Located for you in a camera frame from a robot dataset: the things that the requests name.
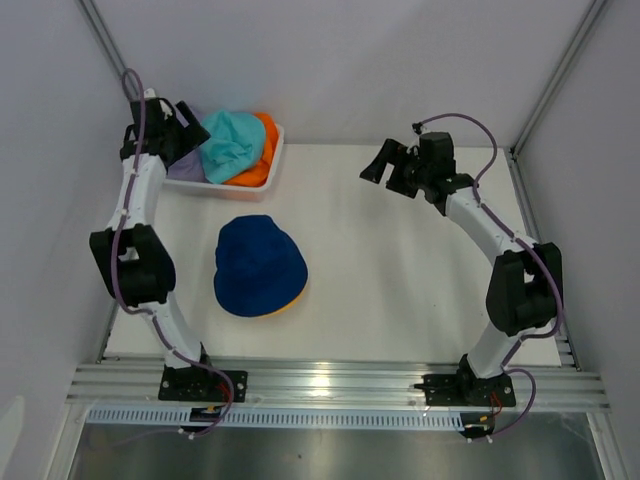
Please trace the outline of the teal bucket hat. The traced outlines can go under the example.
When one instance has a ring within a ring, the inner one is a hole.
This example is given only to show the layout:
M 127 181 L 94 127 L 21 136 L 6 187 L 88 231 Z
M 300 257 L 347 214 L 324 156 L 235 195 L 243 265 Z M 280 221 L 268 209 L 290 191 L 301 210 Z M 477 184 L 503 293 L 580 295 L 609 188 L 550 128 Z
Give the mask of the teal bucket hat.
M 260 160 L 266 128 L 255 115 L 217 110 L 205 115 L 201 126 L 210 135 L 199 147 L 202 169 L 209 183 L 223 184 Z

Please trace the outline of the dark blue bucket hat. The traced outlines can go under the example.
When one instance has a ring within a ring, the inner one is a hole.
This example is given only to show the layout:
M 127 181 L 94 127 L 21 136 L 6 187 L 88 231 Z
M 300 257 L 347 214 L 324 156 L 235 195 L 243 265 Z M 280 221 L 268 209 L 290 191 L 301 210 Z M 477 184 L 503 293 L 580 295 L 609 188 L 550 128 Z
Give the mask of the dark blue bucket hat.
M 298 246 L 268 215 L 239 216 L 224 225 L 215 266 L 216 300 L 228 313 L 245 318 L 288 308 L 309 280 Z

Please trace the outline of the yellow bucket hat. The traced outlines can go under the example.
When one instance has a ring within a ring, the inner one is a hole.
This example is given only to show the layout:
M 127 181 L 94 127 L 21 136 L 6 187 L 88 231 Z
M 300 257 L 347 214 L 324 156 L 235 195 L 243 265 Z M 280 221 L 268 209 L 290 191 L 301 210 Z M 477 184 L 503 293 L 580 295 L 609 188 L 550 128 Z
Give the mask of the yellow bucket hat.
M 269 317 L 273 317 L 273 316 L 276 316 L 276 315 L 282 314 L 282 313 L 284 313 L 284 312 L 286 312 L 286 311 L 290 310 L 291 308 L 293 308 L 294 306 L 296 306 L 296 305 L 300 302 L 300 300 L 301 300 L 302 298 L 304 298 L 305 293 L 306 293 L 306 288 L 305 288 L 305 289 L 303 289 L 303 290 L 302 290 L 302 291 L 301 291 L 301 292 L 300 292 L 300 293 L 299 293 L 299 294 L 298 294 L 298 295 L 297 295 L 293 300 L 291 300 L 289 303 L 287 303 L 287 304 L 286 304 L 286 305 L 284 305 L 283 307 L 281 307 L 281 308 L 279 308 L 279 309 L 277 309 L 277 310 L 274 310 L 273 312 L 266 313 L 266 314 L 262 315 L 260 318 L 269 318 Z

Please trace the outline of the orange bucket hat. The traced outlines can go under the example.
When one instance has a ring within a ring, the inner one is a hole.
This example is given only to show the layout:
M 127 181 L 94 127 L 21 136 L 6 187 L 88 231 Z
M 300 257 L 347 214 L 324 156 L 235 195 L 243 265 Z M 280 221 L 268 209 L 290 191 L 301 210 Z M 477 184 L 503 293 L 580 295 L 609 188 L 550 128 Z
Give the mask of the orange bucket hat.
M 254 166 L 224 182 L 225 185 L 258 188 L 265 184 L 273 164 L 275 150 L 280 134 L 273 118 L 265 112 L 255 112 L 265 127 L 266 139 L 260 159 Z

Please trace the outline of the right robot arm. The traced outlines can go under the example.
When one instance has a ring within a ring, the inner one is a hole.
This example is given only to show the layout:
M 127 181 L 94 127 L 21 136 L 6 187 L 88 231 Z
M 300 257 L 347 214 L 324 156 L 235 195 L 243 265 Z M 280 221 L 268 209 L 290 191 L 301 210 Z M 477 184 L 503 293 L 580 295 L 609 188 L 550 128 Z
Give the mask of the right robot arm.
M 553 243 L 520 236 L 482 199 L 479 180 L 458 172 L 454 144 L 446 132 L 427 132 L 406 146 L 386 140 L 362 179 L 408 198 L 422 193 L 457 224 L 492 266 L 485 306 L 489 324 L 465 354 L 445 394 L 479 404 L 510 384 L 506 366 L 522 344 L 554 336 L 562 323 L 562 256 Z

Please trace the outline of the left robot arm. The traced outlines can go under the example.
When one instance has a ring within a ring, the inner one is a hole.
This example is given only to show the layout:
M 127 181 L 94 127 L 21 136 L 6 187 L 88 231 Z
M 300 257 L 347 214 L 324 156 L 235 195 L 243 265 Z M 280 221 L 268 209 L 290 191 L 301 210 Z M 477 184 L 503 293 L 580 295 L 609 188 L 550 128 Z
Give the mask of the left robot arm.
M 152 91 L 130 108 L 117 204 L 107 226 L 90 234 L 89 246 L 110 296 L 127 315 L 143 319 L 163 347 L 161 393 L 181 389 L 201 401 L 214 393 L 216 376 L 178 305 L 175 265 L 154 220 L 170 166 L 209 135 L 185 103 L 172 105 Z

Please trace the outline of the lavender bucket hat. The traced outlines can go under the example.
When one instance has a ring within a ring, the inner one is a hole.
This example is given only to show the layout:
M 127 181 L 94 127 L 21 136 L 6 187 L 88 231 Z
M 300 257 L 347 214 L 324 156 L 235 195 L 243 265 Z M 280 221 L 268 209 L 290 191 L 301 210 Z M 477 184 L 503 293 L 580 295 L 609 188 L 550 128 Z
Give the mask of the lavender bucket hat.
M 205 173 L 198 149 L 188 153 L 169 167 L 167 178 L 170 180 L 204 183 Z

